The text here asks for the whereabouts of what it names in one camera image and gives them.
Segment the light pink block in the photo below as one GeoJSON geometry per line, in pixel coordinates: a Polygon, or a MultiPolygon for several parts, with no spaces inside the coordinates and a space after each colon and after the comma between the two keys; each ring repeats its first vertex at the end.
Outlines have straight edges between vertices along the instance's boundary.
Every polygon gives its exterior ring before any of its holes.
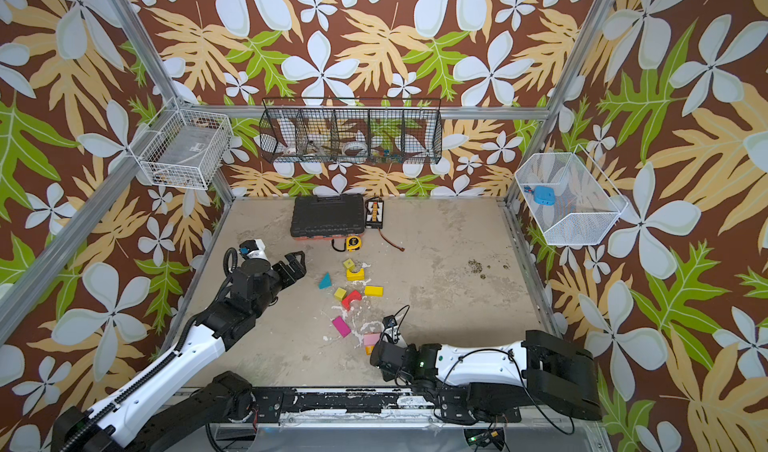
{"type": "Polygon", "coordinates": [[[363,336],[363,346],[373,347],[380,340],[380,333],[367,333],[363,336]]]}

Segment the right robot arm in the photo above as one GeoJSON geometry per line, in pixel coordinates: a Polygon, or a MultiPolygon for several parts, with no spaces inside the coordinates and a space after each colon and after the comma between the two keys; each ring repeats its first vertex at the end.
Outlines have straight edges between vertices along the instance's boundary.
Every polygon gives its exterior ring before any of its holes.
{"type": "Polygon", "coordinates": [[[593,355],[540,330],[496,347],[401,346],[384,338],[370,364],[382,378],[404,382],[434,405],[445,423],[474,425],[511,419],[521,407],[545,406],[583,421],[602,419],[593,355]]]}

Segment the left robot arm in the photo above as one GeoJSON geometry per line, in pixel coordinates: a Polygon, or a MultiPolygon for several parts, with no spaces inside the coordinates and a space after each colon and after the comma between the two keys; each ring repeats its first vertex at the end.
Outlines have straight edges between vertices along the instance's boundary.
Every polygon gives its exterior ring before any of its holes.
{"type": "Polygon", "coordinates": [[[71,407],[52,428],[54,451],[164,451],[200,427],[244,415],[251,384],[226,372],[172,407],[167,401],[232,348],[306,274],[302,251],[275,264],[248,241],[225,254],[225,279],[212,303],[192,316],[176,344],[136,377],[86,411],[71,407]]]}

